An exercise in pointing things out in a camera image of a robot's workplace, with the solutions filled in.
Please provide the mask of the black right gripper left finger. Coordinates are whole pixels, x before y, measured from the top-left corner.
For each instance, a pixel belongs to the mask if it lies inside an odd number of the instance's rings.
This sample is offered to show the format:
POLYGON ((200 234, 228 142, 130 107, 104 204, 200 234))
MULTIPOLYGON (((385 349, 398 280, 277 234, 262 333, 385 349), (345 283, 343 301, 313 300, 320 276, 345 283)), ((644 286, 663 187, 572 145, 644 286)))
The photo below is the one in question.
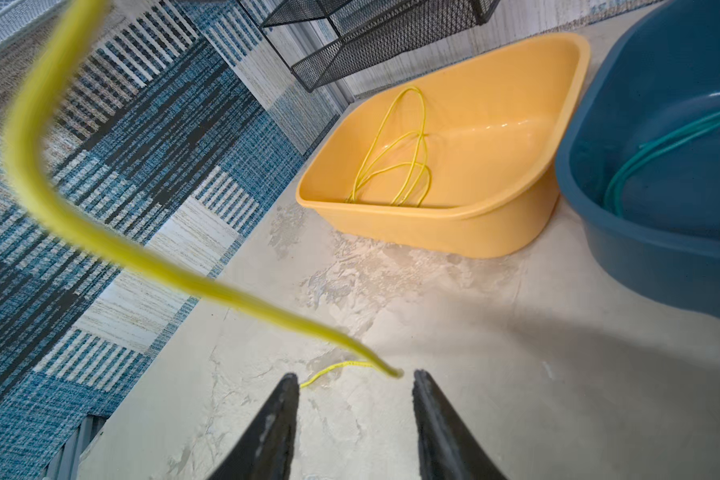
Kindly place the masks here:
POLYGON ((299 383, 285 374, 209 479, 288 479, 295 451, 299 383))

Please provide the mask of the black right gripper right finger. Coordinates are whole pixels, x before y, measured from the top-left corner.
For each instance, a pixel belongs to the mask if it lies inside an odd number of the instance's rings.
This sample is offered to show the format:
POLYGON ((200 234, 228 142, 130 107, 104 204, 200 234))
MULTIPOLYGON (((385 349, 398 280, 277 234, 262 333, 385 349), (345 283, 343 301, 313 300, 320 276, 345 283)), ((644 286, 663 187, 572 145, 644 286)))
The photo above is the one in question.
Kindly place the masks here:
POLYGON ((426 370, 414 372, 412 395, 422 479, 506 479, 426 370))

